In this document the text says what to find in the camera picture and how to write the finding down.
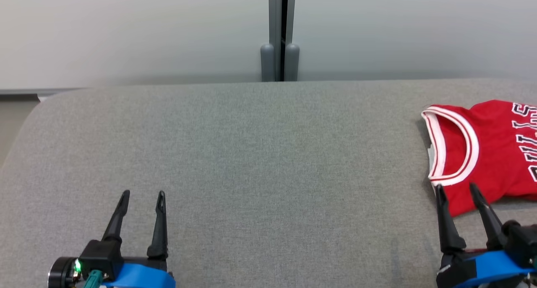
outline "gray couch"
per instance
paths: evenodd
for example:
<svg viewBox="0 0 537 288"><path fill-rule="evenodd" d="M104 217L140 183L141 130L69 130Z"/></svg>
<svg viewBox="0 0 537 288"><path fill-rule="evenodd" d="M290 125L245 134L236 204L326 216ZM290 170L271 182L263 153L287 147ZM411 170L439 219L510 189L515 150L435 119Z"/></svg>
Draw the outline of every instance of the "gray couch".
<svg viewBox="0 0 537 288"><path fill-rule="evenodd" d="M0 287L44 287L131 190L123 255L144 255L167 193L178 287L435 286L441 253L420 112L537 103L512 80L119 87L29 115L0 173ZM537 221L523 200L495 206ZM485 246L478 214L456 218Z"/></svg>

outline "basketball jersey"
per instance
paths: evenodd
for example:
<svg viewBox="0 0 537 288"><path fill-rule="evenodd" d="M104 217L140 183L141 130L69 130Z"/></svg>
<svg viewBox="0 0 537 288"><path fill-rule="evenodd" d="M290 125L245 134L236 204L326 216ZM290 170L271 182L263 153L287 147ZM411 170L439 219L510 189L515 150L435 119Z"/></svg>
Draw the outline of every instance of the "basketball jersey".
<svg viewBox="0 0 537 288"><path fill-rule="evenodd" d="M441 184L452 216L475 209L470 182L487 201L537 200L537 108L486 101L470 109L432 105L422 112L435 156L428 175Z"/></svg>

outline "white wall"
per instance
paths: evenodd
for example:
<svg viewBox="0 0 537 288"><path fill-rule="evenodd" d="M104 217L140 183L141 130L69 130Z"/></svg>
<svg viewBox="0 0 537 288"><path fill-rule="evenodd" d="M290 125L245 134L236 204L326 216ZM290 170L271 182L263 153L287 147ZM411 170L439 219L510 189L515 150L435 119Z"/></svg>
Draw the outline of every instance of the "white wall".
<svg viewBox="0 0 537 288"><path fill-rule="evenodd" d="M261 80L269 0L0 0L0 90Z"/></svg>
<svg viewBox="0 0 537 288"><path fill-rule="evenodd" d="M299 80L537 78L537 0L296 0Z"/></svg>

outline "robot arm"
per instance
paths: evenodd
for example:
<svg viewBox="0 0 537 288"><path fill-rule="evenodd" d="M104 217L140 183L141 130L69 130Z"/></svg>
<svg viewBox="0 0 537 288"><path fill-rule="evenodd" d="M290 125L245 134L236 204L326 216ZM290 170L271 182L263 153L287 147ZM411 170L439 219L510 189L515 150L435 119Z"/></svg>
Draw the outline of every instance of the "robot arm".
<svg viewBox="0 0 537 288"><path fill-rule="evenodd" d="M85 288L104 285L116 288L175 288L167 272L166 199L163 191L155 208L157 218L147 257L121 256L121 224L127 213L130 191L121 195L102 239L91 240L81 255L60 257L48 275L48 288L72 288L86 280Z"/></svg>
<svg viewBox="0 0 537 288"><path fill-rule="evenodd" d="M490 204L471 184L474 204L481 214L487 233L487 248L465 250L448 211L448 201L441 185L436 188L438 231L443 253L437 273L438 288L470 288L487 284L489 288L515 288L527 284L537 275L537 225L521 226L516 221L502 225Z"/></svg>

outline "blue tape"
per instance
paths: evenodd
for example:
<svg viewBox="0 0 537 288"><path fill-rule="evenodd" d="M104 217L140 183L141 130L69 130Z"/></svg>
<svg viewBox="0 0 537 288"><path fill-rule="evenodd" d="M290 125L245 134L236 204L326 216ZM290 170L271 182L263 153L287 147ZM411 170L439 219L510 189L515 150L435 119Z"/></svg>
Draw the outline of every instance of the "blue tape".
<svg viewBox="0 0 537 288"><path fill-rule="evenodd" d="M479 286L485 283L504 280L518 275L527 275L537 272L535 268L521 268L514 263L504 250L485 252L482 255L471 258L475 260L477 276L454 288L467 288Z"/></svg>
<svg viewBox="0 0 537 288"><path fill-rule="evenodd" d="M102 284L116 288L175 288L175 280L167 272L140 264L124 264L114 282Z"/></svg>

